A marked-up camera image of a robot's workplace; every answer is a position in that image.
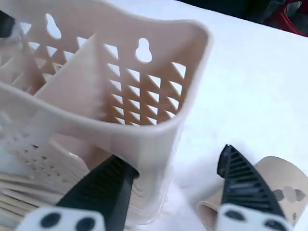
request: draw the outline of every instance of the keyhole hanging slot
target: keyhole hanging slot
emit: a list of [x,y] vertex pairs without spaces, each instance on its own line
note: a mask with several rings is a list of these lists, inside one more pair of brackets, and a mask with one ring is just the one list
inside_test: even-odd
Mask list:
[[47,19],[47,32],[48,34],[55,38],[55,39],[60,39],[62,37],[61,31],[57,27],[53,17],[50,14],[46,14],[46,19]]
[[149,63],[150,61],[152,61],[150,43],[146,38],[139,39],[139,45],[136,49],[136,57],[140,62],[143,63]]

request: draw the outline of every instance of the red chair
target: red chair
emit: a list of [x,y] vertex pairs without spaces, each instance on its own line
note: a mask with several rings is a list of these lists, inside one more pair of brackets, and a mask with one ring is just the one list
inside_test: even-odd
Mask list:
[[296,11],[296,14],[305,15],[308,17],[308,0],[286,0],[278,9],[268,18],[269,24],[275,24],[275,26],[281,30],[289,31],[298,35],[308,37],[308,33],[300,31],[294,23],[291,22],[289,17],[286,15],[286,8],[290,3],[299,2],[302,4]]

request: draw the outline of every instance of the white table surface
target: white table surface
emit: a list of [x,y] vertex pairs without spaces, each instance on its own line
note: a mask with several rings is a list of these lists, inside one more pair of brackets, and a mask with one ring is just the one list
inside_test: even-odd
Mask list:
[[[195,19],[214,35],[163,211],[153,223],[127,230],[205,231],[194,209],[221,186],[216,166],[226,143],[253,164],[273,155],[308,174],[307,38],[173,0],[111,2],[150,18]],[[3,158],[0,171],[23,173],[13,158]],[[306,209],[295,231],[308,229],[307,217]]]

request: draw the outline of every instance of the beige plastic basket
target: beige plastic basket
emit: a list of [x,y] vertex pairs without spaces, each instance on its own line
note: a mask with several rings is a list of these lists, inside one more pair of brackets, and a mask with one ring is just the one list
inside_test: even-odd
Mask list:
[[126,160],[140,173],[128,219],[153,220],[211,48],[207,29],[88,0],[0,8],[21,22],[20,41],[0,47],[0,111],[21,134],[31,121],[36,152],[56,144],[90,169],[110,154]]

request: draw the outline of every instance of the dish rack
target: dish rack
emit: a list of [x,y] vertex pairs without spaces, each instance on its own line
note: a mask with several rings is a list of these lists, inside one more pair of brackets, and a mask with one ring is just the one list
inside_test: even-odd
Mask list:
[[0,8],[18,31],[0,46],[1,144],[62,193],[121,157],[140,174],[128,220],[152,221],[211,49],[208,30],[98,1],[0,0]]

